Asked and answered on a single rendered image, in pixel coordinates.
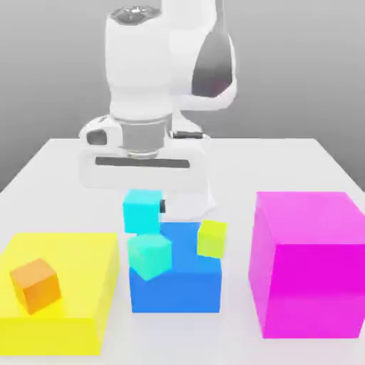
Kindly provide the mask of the small lime cube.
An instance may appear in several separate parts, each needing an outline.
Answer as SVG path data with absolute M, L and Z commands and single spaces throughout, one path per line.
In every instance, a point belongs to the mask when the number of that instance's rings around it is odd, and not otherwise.
M 203 220 L 197 233 L 197 254 L 222 259 L 227 239 L 226 222 Z

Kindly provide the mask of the large blue box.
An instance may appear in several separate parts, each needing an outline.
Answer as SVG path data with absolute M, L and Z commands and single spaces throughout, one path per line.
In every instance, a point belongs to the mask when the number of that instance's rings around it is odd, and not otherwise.
M 218 313 L 222 268 L 218 258 L 197 254 L 199 222 L 164 222 L 172 242 L 172 269 L 145 281 L 129 269 L 133 313 Z

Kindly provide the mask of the small turquoise cube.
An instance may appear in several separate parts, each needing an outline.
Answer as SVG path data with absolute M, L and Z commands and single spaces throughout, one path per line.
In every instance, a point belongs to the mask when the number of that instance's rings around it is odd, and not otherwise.
M 128 240 L 127 247 L 130 268 L 145 281 L 172 269 L 173 245 L 163 235 L 137 235 Z

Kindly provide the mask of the large magenta box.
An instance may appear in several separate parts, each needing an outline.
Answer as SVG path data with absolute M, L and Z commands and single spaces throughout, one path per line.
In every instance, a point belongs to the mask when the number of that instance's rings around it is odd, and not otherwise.
M 345 192 L 258 192 L 248 279 L 265 339 L 355 339 L 365 213 Z

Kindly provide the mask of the large yellow box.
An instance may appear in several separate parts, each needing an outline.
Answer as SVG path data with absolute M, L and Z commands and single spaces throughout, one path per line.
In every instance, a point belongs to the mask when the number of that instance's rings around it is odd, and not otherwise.
M 35 259 L 55 271 L 61 298 L 35 314 L 9 272 Z M 18 233 L 0 253 L 0 356 L 97 356 L 119 270 L 115 233 Z

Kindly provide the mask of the small orange cube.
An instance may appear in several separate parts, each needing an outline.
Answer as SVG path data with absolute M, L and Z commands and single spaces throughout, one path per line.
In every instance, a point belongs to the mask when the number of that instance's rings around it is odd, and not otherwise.
M 35 259 L 9 274 L 16 298 L 28 314 L 34 314 L 61 298 L 58 275 L 44 259 Z

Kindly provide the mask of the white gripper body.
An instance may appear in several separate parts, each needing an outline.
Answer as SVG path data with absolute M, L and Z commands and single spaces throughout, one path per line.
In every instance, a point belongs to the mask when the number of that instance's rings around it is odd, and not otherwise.
M 80 181 L 87 187 L 200 192 L 207 188 L 205 154 L 197 148 L 167 147 L 152 159 L 124 150 L 89 147 L 78 155 Z

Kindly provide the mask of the small cyan cube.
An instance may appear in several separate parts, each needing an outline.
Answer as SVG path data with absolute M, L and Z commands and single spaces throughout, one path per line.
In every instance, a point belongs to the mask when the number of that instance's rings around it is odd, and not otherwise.
M 123 221 L 126 233 L 158 234 L 160 232 L 160 190 L 130 189 L 123 201 Z

